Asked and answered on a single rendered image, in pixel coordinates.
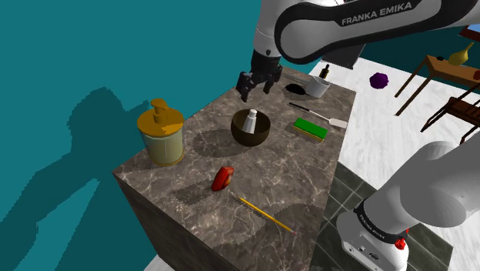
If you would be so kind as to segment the green and yellow sponge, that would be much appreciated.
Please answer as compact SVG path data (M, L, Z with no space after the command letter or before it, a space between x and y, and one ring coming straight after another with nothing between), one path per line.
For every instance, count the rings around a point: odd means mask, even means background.
M327 129L302 118L296 119L293 128L319 141L323 141L328 133Z

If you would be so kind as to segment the purple ball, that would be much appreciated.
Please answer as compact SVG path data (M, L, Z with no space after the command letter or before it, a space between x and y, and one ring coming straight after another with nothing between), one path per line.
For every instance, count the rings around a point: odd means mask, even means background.
M383 89L388 85L388 76L384 73L376 72L369 78L370 86L374 89Z

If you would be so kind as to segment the wooden table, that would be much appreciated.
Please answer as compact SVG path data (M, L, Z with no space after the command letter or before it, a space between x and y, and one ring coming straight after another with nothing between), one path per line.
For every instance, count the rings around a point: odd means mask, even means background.
M434 56L426 55L416 70L405 81L403 86L395 93L395 98L400 96L403 90L407 87L411 80L413 80L423 66L428 69L427 78L395 113L396 116L400 116L403 113L403 111L433 78L444 79L468 87L472 87L480 83L480 78L474 78L474 74L478 71L478 69L470 66L451 65L447 60L438 60Z

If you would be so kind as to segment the yellow pencil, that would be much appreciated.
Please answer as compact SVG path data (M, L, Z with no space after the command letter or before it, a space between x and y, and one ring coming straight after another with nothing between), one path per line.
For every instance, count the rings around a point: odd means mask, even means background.
M276 218L274 218L273 216L270 216L268 213L264 212L263 210L261 210L260 208L258 208L257 206L251 204L250 202L248 202L246 199L243 199L242 197L239 197L239 196L235 196L236 198L238 198L240 201L242 201L244 204L246 204L247 206L249 206L250 208L254 209L255 211L259 212L261 215L263 215L264 217L270 219L272 222L276 223L277 225L281 226L283 229L289 231L290 233L296 235L296 231L294 231L293 229L289 228L288 226L286 226L285 224L283 224L282 222L279 222Z

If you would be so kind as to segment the white cup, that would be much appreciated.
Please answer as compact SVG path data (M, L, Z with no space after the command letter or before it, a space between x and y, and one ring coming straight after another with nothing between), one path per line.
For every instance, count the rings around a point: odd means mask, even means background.
M305 87L305 93L314 98L321 98L329 86L330 83L325 79L318 76L312 76Z

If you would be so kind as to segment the red wedge-shaped thing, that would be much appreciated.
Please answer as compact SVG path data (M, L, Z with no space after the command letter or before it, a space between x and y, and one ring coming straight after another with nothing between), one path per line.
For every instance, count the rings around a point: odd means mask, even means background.
M234 174L234 168L232 166L223 166L215 175L214 181L211 186L213 192L223 190L231 182L231 178Z

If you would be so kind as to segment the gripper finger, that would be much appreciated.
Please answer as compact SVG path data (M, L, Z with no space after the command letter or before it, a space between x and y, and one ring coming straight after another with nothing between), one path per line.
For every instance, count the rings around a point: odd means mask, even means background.
M271 87L279 81L280 77L282 75L282 67L281 66L277 66L272 73L268 74L267 78L266 78L266 81L265 81L265 85L264 85L264 88L263 88L263 92L265 94L269 94L270 93L270 89Z
M241 96L243 102L248 101L248 94L250 91L259 84L258 74L253 72L241 72L238 77L238 81L235 89Z

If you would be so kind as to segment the dark wooden chair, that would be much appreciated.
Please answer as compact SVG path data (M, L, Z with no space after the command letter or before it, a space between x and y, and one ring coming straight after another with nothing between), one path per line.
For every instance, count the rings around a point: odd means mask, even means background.
M460 145L463 144L468 136L470 136L476 129L480 129L480 99L474 104L470 104L461 100L460 98L451 97L448 102L442 106L427 122L422 126L420 132L424 132L433 123L438 121L445 114L452 115L458 119L472 124L460 140Z

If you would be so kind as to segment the white tube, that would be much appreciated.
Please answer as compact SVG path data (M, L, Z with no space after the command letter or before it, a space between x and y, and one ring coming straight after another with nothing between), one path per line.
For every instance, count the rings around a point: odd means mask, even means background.
M255 109L250 109L245 118L245 122L242 126L242 131L250 134L254 134L256 119L257 119L257 111Z

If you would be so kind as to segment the brown framed window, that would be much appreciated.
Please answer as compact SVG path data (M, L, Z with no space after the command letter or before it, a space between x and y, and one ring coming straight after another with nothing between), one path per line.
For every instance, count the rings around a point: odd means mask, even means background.
M480 42L480 24L467 25L458 34L461 37Z

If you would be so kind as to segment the yellow soap dispenser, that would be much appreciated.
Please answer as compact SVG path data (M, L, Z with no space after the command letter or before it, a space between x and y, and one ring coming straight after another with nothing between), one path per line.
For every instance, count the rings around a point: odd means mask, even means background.
M184 116L170 108L164 99L151 100L153 109L143 112L137 119L138 130L150 160L159 166L171 166L184 154Z

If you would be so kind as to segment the brown bowl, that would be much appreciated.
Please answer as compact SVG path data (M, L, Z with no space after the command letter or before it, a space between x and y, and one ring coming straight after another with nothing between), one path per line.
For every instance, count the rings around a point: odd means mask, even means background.
M267 139L271 128L271 121L266 114L257 111L254 133L248 133L242 130L248 114L249 109L242 109L233 115L231 133L233 138L243 146L258 146Z

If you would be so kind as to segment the black-handled white spatula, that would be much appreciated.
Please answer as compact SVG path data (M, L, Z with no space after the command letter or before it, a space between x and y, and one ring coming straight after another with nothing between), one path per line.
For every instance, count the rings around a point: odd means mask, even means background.
M309 112L309 113L319 117L320 119L323 119L323 120L327 121L329 125L332 125L332 126L335 126L335 127L341 128L341 129L346 129L347 126L348 126L348 123L346 121L343 121L343 120L340 120L340 119L333 119L333 118L329 119L327 117L324 117L323 115L318 114L317 112L312 111L311 109L307 109L306 107L295 104L293 102L290 102L289 105L291 105L291 106L293 106L297 109L301 109L301 110L304 110L306 112Z

